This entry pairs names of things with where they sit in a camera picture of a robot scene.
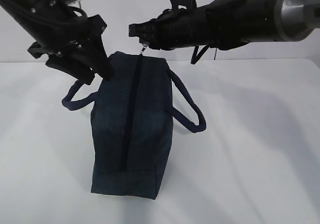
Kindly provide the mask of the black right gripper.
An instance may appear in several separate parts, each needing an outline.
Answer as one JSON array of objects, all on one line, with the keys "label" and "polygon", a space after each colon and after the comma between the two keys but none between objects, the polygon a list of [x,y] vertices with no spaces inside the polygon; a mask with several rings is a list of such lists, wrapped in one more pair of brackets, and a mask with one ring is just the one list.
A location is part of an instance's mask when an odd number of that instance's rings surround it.
[{"label": "black right gripper", "polygon": [[128,26],[129,37],[138,37],[139,42],[147,45],[153,50],[165,50],[164,45],[164,17],[158,16],[140,24],[130,24]]}]

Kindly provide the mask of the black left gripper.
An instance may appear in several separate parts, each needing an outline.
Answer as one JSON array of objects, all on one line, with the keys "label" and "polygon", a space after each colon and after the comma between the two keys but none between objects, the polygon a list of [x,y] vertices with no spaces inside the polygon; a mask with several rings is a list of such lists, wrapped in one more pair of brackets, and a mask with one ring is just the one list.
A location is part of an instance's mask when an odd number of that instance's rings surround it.
[{"label": "black left gripper", "polygon": [[[106,28],[107,24],[100,15],[80,16],[70,26],[48,27],[27,51],[36,59],[49,55],[45,63],[47,67],[62,71],[84,84],[90,85],[95,78],[91,68],[103,79],[110,80],[113,68],[101,38]],[[58,57],[84,46],[91,68],[72,58]]]}]

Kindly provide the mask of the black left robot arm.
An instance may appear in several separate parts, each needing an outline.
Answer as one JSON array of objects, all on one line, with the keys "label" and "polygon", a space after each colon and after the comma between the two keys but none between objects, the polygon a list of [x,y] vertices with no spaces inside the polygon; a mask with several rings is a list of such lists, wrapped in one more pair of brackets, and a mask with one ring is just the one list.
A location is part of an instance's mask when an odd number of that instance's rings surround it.
[{"label": "black left robot arm", "polygon": [[96,74],[109,80],[114,71],[102,41],[107,24],[73,6],[79,1],[0,0],[0,5],[34,38],[27,51],[35,59],[47,54],[48,67],[90,85]]}]

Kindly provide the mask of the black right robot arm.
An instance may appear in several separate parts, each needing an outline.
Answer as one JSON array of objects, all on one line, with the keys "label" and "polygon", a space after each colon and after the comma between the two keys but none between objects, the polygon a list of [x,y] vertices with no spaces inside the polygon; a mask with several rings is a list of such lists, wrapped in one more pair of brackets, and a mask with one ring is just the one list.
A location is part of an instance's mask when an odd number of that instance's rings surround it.
[{"label": "black right robot arm", "polygon": [[128,33],[155,50],[208,45],[227,51],[256,42],[299,42],[319,28],[319,7],[320,0],[215,0],[131,24]]}]

